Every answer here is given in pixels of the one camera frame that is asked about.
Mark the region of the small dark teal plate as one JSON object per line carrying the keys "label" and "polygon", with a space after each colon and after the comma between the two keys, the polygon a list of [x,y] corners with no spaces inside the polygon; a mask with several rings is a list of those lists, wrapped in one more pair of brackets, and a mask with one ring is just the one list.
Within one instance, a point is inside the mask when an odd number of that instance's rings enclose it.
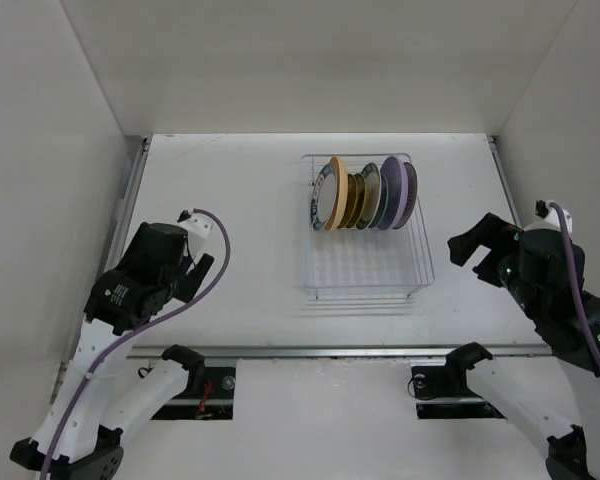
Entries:
{"label": "small dark teal plate", "polygon": [[380,177],[381,177],[381,196],[380,196],[380,206],[378,207],[378,210],[376,212],[375,228],[378,230],[383,230],[381,225],[382,225],[383,219],[385,217],[386,210],[387,210],[388,203],[389,203],[389,186],[388,186],[388,180],[387,180],[386,176],[384,174],[381,174]]}

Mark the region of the green rim white plate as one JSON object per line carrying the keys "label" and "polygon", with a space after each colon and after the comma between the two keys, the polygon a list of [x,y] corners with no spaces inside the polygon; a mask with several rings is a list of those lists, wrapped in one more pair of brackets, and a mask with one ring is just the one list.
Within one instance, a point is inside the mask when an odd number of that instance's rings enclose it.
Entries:
{"label": "green rim white plate", "polygon": [[361,172],[366,187],[365,203],[357,223],[359,230],[368,228],[375,217],[381,197],[380,170],[376,163],[369,162]]}

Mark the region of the lavender purple plate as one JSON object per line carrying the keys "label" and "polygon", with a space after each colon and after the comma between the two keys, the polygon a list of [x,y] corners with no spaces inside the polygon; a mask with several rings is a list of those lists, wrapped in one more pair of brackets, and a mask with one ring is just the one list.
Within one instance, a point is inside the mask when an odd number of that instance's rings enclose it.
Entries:
{"label": "lavender purple plate", "polygon": [[380,230],[397,226],[402,219],[407,204],[408,174],[404,162],[396,156],[389,156],[381,166],[381,174],[387,180],[387,207],[380,221]]}

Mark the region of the yellow brown plate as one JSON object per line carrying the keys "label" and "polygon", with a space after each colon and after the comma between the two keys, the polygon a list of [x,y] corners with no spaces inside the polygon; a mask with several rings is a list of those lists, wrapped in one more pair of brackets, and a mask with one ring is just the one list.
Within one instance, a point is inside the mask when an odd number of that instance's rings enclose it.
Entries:
{"label": "yellow brown plate", "polygon": [[357,181],[354,174],[349,174],[347,176],[348,179],[348,190],[347,190],[347,204],[345,214],[342,219],[342,227],[349,228],[349,224],[351,222],[351,218],[354,214],[358,203],[358,188]]}
{"label": "yellow brown plate", "polygon": [[355,216],[354,226],[357,229],[360,229],[360,222],[362,221],[362,216],[363,216],[364,210],[366,208],[366,204],[367,204],[368,192],[367,192],[366,179],[365,179],[364,175],[362,173],[356,173],[354,178],[356,180],[357,197],[358,197],[357,205],[356,205],[356,213],[354,214],[354,216]]}

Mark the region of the blue patterned white plate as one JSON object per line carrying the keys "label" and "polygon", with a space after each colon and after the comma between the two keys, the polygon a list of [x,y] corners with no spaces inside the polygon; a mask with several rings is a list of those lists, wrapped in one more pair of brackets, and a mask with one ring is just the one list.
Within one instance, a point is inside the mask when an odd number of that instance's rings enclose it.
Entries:
{"label": "blue patterned white plate", "polygon": [[329,162],[323,166],[314,181],[310,201],[310,220],[314,231],[323,230],[333,211],[337,193],[335,166]]}

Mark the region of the tan beige plate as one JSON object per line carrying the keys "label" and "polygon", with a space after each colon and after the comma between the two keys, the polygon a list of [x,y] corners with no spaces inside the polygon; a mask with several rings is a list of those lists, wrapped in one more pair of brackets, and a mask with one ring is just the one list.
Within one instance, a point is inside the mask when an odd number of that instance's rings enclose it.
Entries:
{"label": "tan beige plate", "polygon": [[336,174],[336,198],[331,215],[326,224],[326,230],[332,231],[338,227],[346,210],[348,197],[348,170],[344,161],[338,156],[333,156],[329,164],[334,167]]}

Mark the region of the orange sunburst white plate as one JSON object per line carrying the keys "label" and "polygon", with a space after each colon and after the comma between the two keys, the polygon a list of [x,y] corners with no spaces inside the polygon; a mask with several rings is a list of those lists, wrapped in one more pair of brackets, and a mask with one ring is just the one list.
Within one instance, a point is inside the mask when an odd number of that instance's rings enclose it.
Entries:
{"label": "orange sunburst white plate", "polygon": [[418,177],[416,169],[410,162],[404,162],[403,165],[407,172],[407,200],[402,216],[394,226],[394,229],[400,229],[406,225],[413,213],[418,196]]}

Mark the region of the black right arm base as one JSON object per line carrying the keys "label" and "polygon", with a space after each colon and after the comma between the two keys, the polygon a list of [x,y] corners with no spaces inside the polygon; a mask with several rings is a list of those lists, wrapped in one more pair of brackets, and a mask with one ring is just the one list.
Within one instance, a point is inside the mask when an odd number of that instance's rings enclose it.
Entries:
{"label": "black right arm base", "polygon": [[444,365],[411,366],[408,393],[419,420],[503,419],[490,403],[470,391]]}

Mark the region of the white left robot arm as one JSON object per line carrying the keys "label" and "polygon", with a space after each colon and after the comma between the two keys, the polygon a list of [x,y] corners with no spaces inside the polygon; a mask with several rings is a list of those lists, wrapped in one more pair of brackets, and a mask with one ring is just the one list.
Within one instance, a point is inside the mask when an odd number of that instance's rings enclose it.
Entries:
{"label": "white left robot arm", "polygon": [[141,336],[210,292],[203,281],[214,258],[201,249],[215,224],[196,210],[175,224],[140,225],[119,263],[91,288],[55,400],[41,426],[14,443],[12,462],[43,479],[110,479],[139,429],[169,400],[201,390],[204,356],[172,345],[128,393],[115,396]]}

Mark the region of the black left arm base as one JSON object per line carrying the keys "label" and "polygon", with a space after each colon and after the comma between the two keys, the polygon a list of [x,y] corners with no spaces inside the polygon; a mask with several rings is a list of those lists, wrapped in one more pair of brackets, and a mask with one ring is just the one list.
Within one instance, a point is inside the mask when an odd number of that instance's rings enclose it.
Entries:
{"label": "black left arm base", "polygon": [[169,400],[152,417],[157,421],[215,421],[233,418],[236,365],[205,368],[196,390],[185,390]]}

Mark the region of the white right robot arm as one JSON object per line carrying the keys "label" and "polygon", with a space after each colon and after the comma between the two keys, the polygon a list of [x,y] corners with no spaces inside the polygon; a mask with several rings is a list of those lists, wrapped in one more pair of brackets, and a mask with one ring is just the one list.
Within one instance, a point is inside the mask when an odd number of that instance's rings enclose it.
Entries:
{"label": "white right robot arm", "polygon": [[568,381],[575,421],[509,374],[479,343],[446,357],[443,381],[493,406],[537,450],[552,479],[600,479],[600,296],[584,288],[585,253],[571,238],[572,218],[557,202],[539,202],[537,222],[516,227],[488,213],[448,241],[450,260],[464,265],[488,253],[477,278],[506,290],[549,347]]}

